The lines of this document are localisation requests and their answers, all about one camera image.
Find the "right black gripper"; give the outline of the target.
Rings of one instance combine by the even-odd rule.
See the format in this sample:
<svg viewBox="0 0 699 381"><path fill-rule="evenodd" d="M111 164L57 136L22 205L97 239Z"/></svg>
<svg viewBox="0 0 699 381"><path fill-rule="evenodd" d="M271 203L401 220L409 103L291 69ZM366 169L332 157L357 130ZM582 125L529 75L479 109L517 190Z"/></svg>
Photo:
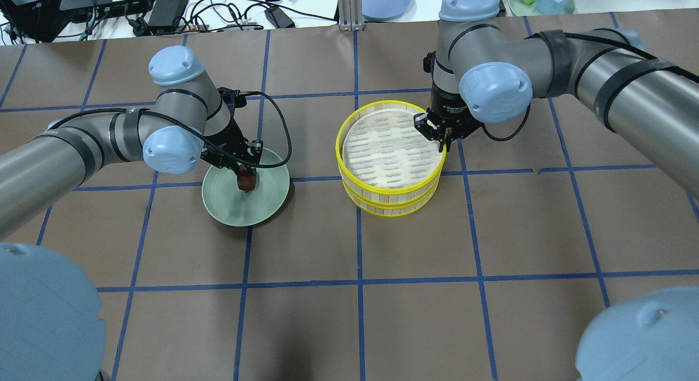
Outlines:
<svg viewBox="0 0 699 381"><path fill-rule="evenodd" d="M471 135L482 123L471 115L458 93L433 88L426 112L413 115L415 129L429 141L437 142L439 152L450 152L452 142Z"/></svg>

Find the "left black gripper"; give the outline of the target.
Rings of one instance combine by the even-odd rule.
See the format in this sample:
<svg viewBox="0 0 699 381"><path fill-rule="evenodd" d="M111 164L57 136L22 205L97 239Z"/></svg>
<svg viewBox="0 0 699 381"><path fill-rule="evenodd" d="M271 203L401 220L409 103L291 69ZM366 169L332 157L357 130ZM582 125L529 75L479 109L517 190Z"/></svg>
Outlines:
<svg viewBox="0 0 699 381"><path fill-rule="evenodd" d="M225 87L219 87L217 91L222 98L217 114L223 115L225 126L213 135L206 135L205 139L224 153L206 147L202 159L218 169L229 170L235 176L240 174L242 164L248 169L259 169L264 142L245 137L235 120L235 111L246 107L250 93Z"/></svg>

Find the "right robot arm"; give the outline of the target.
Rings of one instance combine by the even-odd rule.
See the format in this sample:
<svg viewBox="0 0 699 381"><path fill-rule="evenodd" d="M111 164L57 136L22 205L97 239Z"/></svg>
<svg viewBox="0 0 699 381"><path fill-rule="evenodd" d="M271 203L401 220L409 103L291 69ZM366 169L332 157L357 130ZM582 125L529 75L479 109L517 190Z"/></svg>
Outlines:
<svg viewBox="0 0 699 381"><path fill-rule="evenodd" d="M645 51L631 29L505 38L500 0L442 0L424 60L430 107L415 128L448 150L534 98L573 95L691 196L698 188L697 75ZM655 291L601 312L580 339L581 380L696 380L697 286Z"/></svg>

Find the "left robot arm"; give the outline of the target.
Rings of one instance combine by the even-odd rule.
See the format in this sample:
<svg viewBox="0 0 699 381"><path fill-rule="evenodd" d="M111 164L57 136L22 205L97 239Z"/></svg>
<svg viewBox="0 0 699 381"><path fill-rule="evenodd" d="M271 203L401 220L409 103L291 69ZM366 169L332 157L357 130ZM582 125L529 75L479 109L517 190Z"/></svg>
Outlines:
<svg viewBox="0 0 699 381"><path fill-rule="evenodd" d="M7 236L106 165L144 162L187 174L201 160L255 192L263 142L245 137L235 109L246 92L215 87L188 47L166 47L148 71L155 107L92 109L52 122L2 155L2 379L102 380L102 301L72 260Z"/></svg>

